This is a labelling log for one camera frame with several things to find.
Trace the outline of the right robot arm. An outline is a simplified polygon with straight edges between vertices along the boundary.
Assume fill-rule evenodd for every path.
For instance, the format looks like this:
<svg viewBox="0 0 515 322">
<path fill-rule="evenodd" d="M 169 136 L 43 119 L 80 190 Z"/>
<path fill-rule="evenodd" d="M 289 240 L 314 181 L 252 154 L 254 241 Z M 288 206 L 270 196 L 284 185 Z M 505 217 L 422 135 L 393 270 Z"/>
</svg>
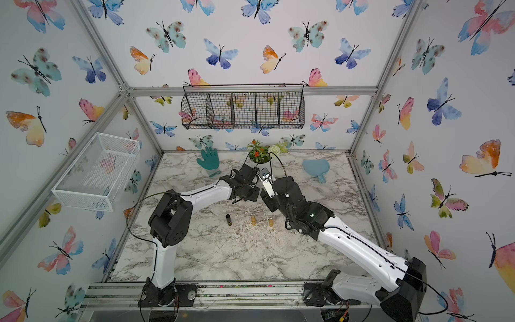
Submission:
<svg viewBox="0 0 515 322">
<path fill-rule="evenodd" d="M 292 177 L 258 178 L 262 200 L 279 210 L 286 227 L 309 236 L 353 260 L 369 277 L 342 272 L 329 275 L 331 291 L 340 299 L 353 299 L 381 307 L 394 321 L 415 321 L 426 294 L 426 265 L 416 257 L 405 260 L 374 244 L 346 225 L 326 206 L 307 201 Z"/>
</svg>

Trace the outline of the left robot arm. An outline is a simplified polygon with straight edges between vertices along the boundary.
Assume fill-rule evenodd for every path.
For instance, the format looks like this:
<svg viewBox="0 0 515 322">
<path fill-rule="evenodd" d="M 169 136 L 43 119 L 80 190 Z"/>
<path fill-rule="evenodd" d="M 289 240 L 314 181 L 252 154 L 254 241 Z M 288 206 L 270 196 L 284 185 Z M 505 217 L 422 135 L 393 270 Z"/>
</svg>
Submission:
<svg viewBox="0 0 515 322">
<path fill-rule="evenodd" d="M 193 214 L 220 201 L 256 202 L 260 189 L 252 185 L 232 187 L 225 181 L 189 192 L 167 191 L 150 219 L 152 241 L 156 244 L 154 269 L 142 289 L 138 307 L 170 307 L 180 299 L 174 272 L 179 244 L 185 239 Z"/>
</svg>

